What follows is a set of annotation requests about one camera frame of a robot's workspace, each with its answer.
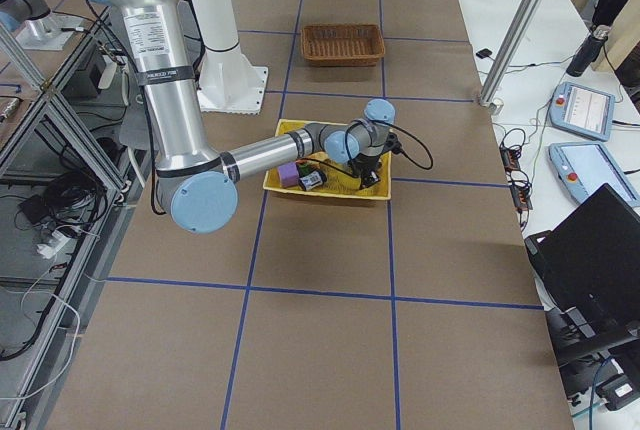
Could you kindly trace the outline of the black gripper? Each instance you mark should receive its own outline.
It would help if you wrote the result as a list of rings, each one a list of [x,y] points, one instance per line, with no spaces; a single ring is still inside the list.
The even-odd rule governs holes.
[[[391,150],[391,146],[384,144],[379,147],[379,152],[374,155],[359,153],[349,158],[349,167],[352,175],[360,179],[360,188],[367,189],[380,181],[378,170],[381,167],[381,157]]]

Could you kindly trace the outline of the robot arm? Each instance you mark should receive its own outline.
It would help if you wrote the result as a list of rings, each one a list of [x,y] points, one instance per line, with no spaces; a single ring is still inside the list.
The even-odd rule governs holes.
[[[1,0],[1,23],[9,32],[24,26],[16,40],[25,50],[62,51],[71,37],[45,0]]]
[[[257,111],[266,85],[267,69],[241,52],[231,0],[94,1],[122,15],[159,151],[152,196],[183,229],[218,230],[236,211],[239,180],[320,151],[364,186],[376,182],[380,157],[397,141],[394,107],[382,99],[348,124],[312,122],[228,152],[211,147],[203,112]]]

